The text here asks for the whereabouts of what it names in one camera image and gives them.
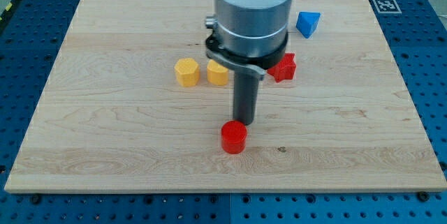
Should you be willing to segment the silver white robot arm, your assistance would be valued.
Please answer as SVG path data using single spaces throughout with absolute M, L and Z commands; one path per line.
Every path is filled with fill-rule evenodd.
M 214 0 L 205 20 L 206 54 L 236 73 L 262 80 L 284 55 L 292 0 Z

